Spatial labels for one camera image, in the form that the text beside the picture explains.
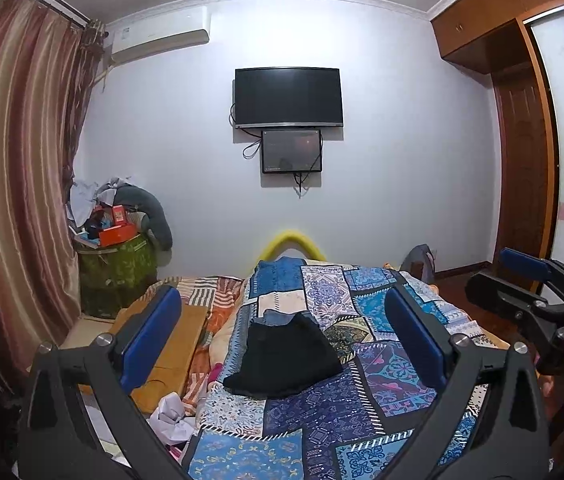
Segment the black pants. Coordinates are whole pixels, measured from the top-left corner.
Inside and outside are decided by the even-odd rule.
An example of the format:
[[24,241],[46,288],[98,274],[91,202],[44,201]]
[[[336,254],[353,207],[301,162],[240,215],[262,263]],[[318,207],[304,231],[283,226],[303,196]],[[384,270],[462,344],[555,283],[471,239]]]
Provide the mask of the black pants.
[[295,344],[248,347],[239,369],[222,380],[228,392],[255,399],[284,399],[339,375],[343,364],[318,327]]

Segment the green covered side table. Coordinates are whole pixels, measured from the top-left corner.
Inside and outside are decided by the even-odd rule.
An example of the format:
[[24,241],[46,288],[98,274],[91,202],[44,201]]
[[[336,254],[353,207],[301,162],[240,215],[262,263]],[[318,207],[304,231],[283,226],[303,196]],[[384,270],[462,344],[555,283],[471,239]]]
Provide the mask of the green covered side table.
[[157,260],[143,235],[103,249],[78,250],[80,302],[85,315],[113,320],[157,281]]

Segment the crumpled white paper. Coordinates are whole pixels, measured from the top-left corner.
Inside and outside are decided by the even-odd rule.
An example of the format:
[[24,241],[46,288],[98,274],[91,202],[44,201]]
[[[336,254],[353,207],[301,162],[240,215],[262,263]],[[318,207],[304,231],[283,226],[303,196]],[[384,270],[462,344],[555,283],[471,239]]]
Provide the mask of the crumpled white paper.
[[147,422],[159,441],[168,446],[189,442],[195,432],[195,419],[186,416],[185,406],[176,392],[160,399]]

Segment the striped orange cloth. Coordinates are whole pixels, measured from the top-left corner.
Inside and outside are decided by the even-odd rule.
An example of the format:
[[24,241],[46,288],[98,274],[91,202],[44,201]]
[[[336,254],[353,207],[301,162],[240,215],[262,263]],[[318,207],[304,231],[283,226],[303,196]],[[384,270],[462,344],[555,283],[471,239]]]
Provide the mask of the striped orange cloth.
[[180,399],[187,416],[196,414],[197,405],[206,392],[212,367],[222,358],[212,358],[210,348],[213,339],[223,330],[227,322],[234,321],[235,311],[242,301],[245,280],[234,276],[211,275],[201,278],[163,278],[146,289],[144,299],[151,299],[161,285],[172,285],[178,289],[184,304],[190,307],[206,308],[207,314],[201,333],[184,376]]

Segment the brown wooden door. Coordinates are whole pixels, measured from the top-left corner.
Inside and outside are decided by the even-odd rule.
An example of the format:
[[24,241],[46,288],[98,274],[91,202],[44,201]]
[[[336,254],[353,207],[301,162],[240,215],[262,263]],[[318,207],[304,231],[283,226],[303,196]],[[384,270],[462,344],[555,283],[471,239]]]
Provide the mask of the brown wooden door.
[[501,145],[495,255],[504,248],[544,258],[555,231],[559,159],[551,90],[536,41],[515,18],[498,30],[494,84]]

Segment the orange box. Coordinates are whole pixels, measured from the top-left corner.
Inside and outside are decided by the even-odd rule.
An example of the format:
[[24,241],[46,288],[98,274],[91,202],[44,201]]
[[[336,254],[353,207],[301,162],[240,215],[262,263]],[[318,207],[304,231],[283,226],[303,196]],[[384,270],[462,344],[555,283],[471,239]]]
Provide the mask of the orange box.
[[132,240],[137,236],[137,228],[134,224],[125,223],[120,226],[111,226],[98,233],[99,246],[102,248],[119,245]]

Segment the blue patchwork bedsheet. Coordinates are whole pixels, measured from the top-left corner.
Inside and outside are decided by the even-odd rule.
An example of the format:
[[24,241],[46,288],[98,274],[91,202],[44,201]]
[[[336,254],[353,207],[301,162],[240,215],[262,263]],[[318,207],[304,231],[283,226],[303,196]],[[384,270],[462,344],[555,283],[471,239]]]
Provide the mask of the blue patchwork bedsheet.
[[404,292],[451,334],[488,338],[408,272],[262,261],[211,344],[183,465],[194,479],[374,479],[435,400],[389,324]]

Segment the yellow headboard cushion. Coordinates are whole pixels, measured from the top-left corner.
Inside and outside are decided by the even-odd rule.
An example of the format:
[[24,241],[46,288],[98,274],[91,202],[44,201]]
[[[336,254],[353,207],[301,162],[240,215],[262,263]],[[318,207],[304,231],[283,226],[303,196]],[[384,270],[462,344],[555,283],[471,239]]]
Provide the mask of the yellow headboard cushion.
[[302,232],[297,230],[285,230],[277,233],[271,242],[263,248],[258,259],[262,261],[272,261],[285,252],[286,249],[295,249],[305,257],[312,260],[325,261],[325,255],[319,247]]

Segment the wooden overhead cabinet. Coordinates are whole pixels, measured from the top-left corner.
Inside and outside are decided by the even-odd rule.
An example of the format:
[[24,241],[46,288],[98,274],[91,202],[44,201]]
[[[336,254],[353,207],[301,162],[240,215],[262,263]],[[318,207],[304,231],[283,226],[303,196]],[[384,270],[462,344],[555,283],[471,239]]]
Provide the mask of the wooden overhead cabinet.
[[432,21],[443,60],[480,74],[530,60],[521,22],[564,0],[457,0]]

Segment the striped red curtain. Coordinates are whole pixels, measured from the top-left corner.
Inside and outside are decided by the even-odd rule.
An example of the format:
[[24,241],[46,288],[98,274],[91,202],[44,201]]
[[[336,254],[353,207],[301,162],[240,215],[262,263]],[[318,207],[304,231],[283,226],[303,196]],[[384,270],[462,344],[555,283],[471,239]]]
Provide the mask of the striped red curtain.
[[99,22],[0,0],[0,376],[12,390],[80,314],[66,207],[103,52]]

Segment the white air conditioner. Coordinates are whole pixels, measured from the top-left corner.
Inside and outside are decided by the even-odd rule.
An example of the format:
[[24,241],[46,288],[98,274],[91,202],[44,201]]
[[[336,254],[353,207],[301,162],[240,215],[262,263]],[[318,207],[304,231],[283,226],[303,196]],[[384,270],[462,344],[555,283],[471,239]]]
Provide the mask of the white air conditioner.
[[210,13],[205,6],[144,18],[114,33],[110,60],[121,65],[171,50],[208,44]]

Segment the small black wall monitor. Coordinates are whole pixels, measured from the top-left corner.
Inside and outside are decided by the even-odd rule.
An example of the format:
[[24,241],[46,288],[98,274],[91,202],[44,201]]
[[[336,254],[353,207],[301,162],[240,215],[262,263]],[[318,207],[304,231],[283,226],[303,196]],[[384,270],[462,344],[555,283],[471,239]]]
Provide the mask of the small black wall monitor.
[[313,174],[322,171],[320,130],[275,129],[261,134],[264,174]]

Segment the wall-mounted black television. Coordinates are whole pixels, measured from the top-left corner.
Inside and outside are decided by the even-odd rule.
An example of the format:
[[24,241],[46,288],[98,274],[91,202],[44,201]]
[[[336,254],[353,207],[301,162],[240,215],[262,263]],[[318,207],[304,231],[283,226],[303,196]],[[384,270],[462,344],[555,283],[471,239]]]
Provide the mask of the wall-mounted black television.
[[338,68],[239,68],[233,119],[239,128],[343,127]]

